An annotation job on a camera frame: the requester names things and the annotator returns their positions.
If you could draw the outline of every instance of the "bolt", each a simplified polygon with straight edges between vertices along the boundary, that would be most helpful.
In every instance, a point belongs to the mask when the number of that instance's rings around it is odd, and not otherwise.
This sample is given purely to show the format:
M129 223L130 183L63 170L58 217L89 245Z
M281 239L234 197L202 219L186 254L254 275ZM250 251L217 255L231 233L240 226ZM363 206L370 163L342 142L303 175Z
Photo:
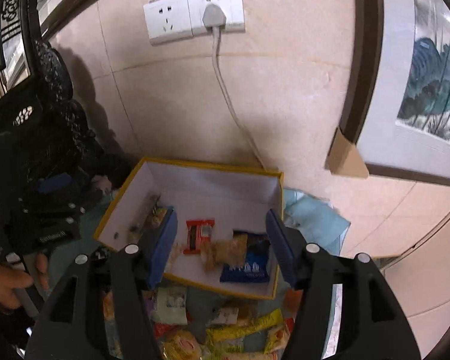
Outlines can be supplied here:
M358 258L358 261L360 261L361 263L370 262L370 256L366 253L359 253L357 258Z
M88 261L88 257L86 254L79 254L77 257L75 257L75 264L82 265L85 264Z
M130 244L125 247L126 254L135 254L136 252L138 252L138 250L139 250L138 245L135 244Z
M317 244L307 244L305 249L310 253L318 253L320 251L320 246L318 246Z

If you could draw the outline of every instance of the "open cardboard box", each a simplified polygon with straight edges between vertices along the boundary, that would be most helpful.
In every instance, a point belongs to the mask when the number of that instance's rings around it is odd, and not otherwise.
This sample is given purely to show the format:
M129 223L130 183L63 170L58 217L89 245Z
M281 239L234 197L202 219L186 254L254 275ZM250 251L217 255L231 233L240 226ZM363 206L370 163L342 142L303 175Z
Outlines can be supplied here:
M231 239L233 230L265 233L265 215L282 212L281 172L209 163L142 159L103 216L95 238L120 250L128 229L143 218L153 195L173 206L178 217L175 242L187 243L187 220L215 219L212 240ZM200 255L180 254L165 278L204 290L250 299L273 299L278 265L270 247L269 283L220 283L221 268L203 270Z

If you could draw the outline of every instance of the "white picture mat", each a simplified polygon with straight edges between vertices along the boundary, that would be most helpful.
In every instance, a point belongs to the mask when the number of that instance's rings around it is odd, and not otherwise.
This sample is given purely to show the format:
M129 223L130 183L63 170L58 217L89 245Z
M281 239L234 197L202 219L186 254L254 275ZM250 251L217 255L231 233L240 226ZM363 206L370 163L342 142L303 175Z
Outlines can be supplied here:
M382 53L357 148L369 164L450 178L450 144L396 125L415 42L414 0L383 0Z
M120 250L127 244L128 229L143 217L152 195L174 207L178 217L175 242L186 244L187 220L215 219L214 239L231 239L233 230L265 233L265 215L282 210L282 189L277 176L145 162L135 174L105 224L99 240ZM221 269L205 274L199 255L180 255L170 273L219 291L250 297L271 297L277 263L272 249L269 283L220 283Z

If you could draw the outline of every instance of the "white wall socket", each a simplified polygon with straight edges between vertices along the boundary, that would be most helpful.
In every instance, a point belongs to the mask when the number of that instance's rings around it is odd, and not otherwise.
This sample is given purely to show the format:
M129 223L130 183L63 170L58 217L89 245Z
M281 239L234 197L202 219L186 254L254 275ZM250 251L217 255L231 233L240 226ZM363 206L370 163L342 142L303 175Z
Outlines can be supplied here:
M209 4L217 4L223 10L226 16L224 29L226 32L245 31L245 16L243 14L242 0L188 0L193 36L208 32L203 25L202 17L205 8Z
M187 0L154 0L143 11L151 44L193 36Z

